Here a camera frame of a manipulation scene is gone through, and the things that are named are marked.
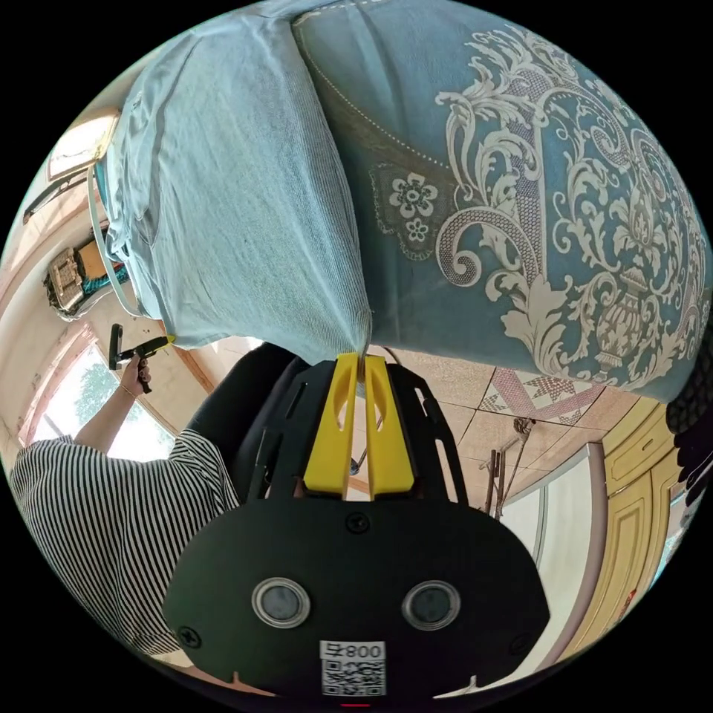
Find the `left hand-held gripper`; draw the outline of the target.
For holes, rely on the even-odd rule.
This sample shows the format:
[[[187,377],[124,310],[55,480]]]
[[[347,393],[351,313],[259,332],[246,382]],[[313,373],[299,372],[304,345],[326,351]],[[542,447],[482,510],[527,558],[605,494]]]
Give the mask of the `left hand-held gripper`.
[[[171,345],[174,340],[173,336],[164,335],[124,350],[122,348],[123,337],[114,336],[114,371],[119,371],[120,367],[129,364],[135,357],[139,360],[147,360],[153,357],[158,351],[167,345]]]

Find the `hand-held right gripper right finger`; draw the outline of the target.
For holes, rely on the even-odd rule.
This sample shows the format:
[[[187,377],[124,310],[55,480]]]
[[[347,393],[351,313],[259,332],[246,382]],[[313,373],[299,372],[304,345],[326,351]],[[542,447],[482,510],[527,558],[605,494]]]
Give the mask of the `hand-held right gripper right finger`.
[[[366,459],[372,498],[409,493],[414,474],[397,400],[381,356],[365,358]]]

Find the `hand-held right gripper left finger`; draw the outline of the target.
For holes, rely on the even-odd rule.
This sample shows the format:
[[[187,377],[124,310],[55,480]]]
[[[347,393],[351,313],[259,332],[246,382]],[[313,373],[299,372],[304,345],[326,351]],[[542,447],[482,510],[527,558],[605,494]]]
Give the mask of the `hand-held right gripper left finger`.
[[[311,495],[344,495],[351,472],[358,354],[333,364],[313,448],[303,477]]]

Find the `person's left hand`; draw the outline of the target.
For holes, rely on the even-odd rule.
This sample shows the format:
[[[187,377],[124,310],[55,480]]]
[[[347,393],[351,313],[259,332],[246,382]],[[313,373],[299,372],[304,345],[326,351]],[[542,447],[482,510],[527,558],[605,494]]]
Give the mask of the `person's left hand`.
[[[150,393],[149,383],[151,380],[147,360],[139,360],[135,357],[129,364],[125,365],[120,379],[122,390],[134,399]]]

